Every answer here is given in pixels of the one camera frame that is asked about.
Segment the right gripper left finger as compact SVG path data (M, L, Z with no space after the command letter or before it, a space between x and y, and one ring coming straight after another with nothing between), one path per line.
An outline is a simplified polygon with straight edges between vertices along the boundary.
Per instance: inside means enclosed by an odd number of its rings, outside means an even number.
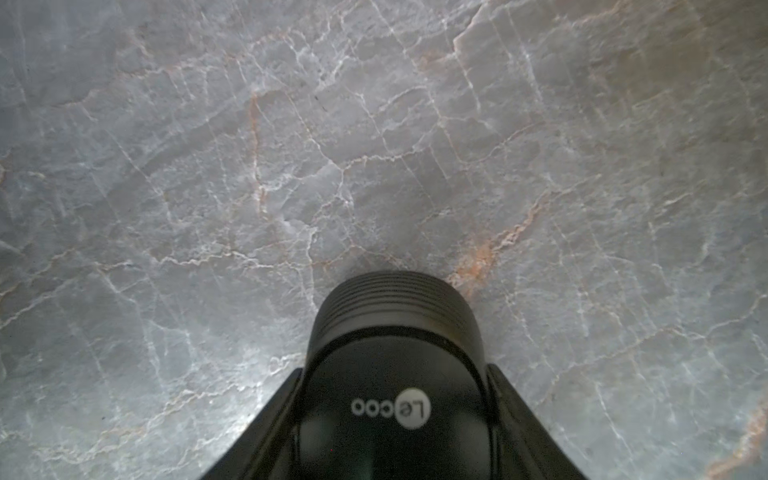
M203 480L299 479L296 428L302 369L295 369Z

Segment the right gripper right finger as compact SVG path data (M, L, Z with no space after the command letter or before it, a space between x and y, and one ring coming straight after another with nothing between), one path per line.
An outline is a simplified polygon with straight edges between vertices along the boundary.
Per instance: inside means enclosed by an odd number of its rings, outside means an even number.
M502 371L489 364L486 372L494 408L493 478L586 480Z

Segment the black computer mouse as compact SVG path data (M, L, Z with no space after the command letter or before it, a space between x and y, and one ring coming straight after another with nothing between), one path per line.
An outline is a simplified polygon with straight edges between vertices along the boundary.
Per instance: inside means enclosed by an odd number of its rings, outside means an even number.
M478 324L419 272L353 277L323 301L298 414L304 479L488 479L494 446Z

